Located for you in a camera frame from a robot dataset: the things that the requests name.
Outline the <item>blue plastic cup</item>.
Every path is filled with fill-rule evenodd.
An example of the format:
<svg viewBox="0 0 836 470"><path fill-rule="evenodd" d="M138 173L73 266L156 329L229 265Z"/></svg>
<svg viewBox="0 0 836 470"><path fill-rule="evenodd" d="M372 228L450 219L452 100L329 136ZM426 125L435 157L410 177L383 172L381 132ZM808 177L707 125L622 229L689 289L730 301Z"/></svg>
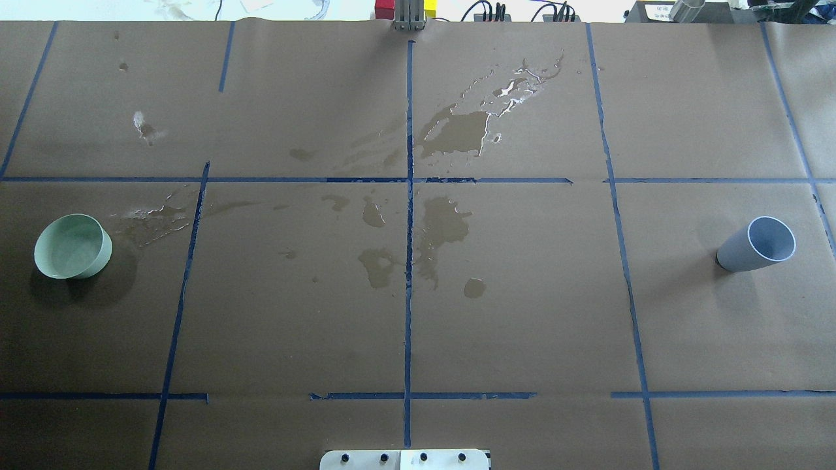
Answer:
<svg viewBox="0 0 836 470"><path fill-rule="evenodd" d="M751 220L719 247L716 262L729 272L749 272L781 264L796 253L792 229L781 220L761 216Z"/></svg>

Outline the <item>green ceramic bowl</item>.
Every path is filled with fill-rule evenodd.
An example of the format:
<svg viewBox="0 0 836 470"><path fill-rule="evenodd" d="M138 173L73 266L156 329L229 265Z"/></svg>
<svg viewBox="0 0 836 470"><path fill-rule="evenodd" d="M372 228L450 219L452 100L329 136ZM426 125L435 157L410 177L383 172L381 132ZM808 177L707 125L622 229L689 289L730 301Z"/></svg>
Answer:
<svg viewBox="0 0 836 470"><path fill-rule="evenodd" d="M112 253L112 239L99 221L73 213L42 230L33 258L38 271L50 279L89 279L104 270Z"/></svg>

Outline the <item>red blue yellow blocks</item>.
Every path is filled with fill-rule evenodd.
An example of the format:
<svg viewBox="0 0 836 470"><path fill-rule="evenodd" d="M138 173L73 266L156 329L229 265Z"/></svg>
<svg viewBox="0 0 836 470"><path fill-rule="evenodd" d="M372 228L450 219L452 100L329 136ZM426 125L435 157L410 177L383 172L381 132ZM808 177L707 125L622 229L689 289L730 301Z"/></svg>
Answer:
<svg viewBox="0 0 836 470"><path fill-rule="evenodd" d="M419 8L421 8L422 18L433 18L437 13L437 5L439 1L374 1L373 19L389 19L395 20L401 17L406 17L409 14L412 17L418 16Z"/></svg>

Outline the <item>silver metal cylinder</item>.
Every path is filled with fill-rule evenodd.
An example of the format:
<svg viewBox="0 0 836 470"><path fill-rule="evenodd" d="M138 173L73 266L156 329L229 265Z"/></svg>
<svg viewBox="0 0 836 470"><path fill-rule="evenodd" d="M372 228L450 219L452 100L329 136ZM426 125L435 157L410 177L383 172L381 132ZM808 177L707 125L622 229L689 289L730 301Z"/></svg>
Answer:
<svg viewBox="0 0 836 470"><path fill-rule="evenodd" d="M677 0L669 10L669 20L678 24L693 23L705 3L705 0Z"/></svg>

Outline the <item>aluminium frame post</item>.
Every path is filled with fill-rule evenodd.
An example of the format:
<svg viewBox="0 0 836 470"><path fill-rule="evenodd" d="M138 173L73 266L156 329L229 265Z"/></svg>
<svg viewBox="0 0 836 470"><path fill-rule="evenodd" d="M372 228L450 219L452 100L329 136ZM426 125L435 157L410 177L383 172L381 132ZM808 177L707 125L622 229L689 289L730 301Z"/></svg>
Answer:
<svg viewBox="0 0 836 470"><path fill-rule="evenodd" d="M424 0L395 0L393 27L398 31L421 31L426 27Z"/></svg>

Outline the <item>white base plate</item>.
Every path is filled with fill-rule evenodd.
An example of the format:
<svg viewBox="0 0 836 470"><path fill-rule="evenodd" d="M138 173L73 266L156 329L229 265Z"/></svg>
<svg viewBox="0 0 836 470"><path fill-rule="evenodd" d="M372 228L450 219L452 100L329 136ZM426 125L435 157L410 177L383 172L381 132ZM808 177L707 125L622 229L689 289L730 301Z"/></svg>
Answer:
<svg viewBox="0 0 836 470"><path fill-rule="evenodd" d="M328 451L319 469L491 469L489 452L476 448Z"/></svg>

